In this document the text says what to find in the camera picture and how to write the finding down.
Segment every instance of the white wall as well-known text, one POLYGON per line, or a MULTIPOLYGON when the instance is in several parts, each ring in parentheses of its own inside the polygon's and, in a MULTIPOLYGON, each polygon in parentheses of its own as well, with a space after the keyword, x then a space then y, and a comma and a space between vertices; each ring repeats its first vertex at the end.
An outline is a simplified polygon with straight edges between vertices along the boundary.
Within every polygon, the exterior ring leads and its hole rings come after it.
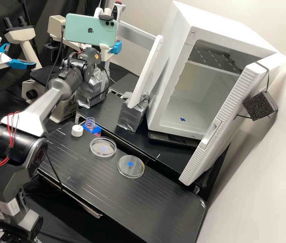
MULTIPOLYGON (((179 0, 191 6, 240 21, 286 54, 286 0, 179 0)), ((131 0, 122 20, 153 35, 160 34, 171 0, 131 0)), ((139 75, 148 51, 124 40, 112 62, 139 75)))
POLYGON ((286 242, 286 76, 276 117, 245 121, 231 143, 197 243, 286 242))

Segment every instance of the blue clamp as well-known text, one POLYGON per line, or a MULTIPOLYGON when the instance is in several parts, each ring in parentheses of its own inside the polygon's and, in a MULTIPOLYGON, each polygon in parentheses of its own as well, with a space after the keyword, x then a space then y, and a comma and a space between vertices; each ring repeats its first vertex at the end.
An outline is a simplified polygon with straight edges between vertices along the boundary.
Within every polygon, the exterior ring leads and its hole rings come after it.
POLYGON ((116 41, 115 45, 109 52, 117 55, 122 50, 122 46, 123 46, 123 42, 121 40, 118 40, 116 41))
POLYGON ((33 69, 36 67, 35 62, 28 62, 25 60, 20 59, 12 59, 10 62, 7 63, 8 66, 14 69, 33 69))
MULTIPOLYGON (((5 43, 0 47, 0 52, 7 54, 10 47, 10 43, 5 43)), ((14 69, 33 69, 36 67, 35 62, 28 62, 20 59, 12 59, 10 62, 7 63, 8 66, 14 69)))

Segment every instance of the gray wrapped block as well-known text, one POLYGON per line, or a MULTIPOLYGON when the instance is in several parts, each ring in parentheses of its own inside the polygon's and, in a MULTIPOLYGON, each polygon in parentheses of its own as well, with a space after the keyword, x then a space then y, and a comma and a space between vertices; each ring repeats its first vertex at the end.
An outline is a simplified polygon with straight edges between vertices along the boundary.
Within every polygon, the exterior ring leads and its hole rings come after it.
MULTIPOLYGON (((125 92, 124 97, 130 97, 130 92, 125 92)), ((138 126, 143 120, 147 107, 149 106, 149 96, 147 93, 143 93, 139 104, 133 108, 128 108, 127 104, 130 101, 128 98, 123 104, 120 111, 117 125, 125 128, 129 131, 136 132, 138 126)))

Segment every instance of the microscope focus knob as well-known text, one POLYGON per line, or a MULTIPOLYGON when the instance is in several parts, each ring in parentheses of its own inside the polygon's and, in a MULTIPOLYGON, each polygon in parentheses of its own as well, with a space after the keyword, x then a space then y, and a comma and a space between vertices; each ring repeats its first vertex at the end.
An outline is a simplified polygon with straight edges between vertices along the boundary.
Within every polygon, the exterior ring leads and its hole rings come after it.
POLYGON ((33 100, 33 99, 38 97, 38 93, 36 90, 31 89, 31 90, 26 92, 26 96, 28 99, 33 100))

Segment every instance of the white bracket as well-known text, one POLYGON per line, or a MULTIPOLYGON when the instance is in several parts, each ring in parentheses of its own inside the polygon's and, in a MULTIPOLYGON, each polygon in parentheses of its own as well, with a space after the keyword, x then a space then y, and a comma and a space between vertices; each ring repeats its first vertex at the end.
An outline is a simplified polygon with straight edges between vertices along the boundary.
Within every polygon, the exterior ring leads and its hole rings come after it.
POLYGON ((142 92, 147 92, 148 94, 150 94, 150 92, 152 91, 154 84, 152 83, 153 73, 151 72, 151 70, 152 67, 154 66, 162 42, 163 42, 163 36, 158 35, 154 41, 149 56, 147 57, 147 60, 139 76, 139 79, 136 83, 130 101, 127 104, 128 108, 133 108, 141 101, 140 98, 142 92))

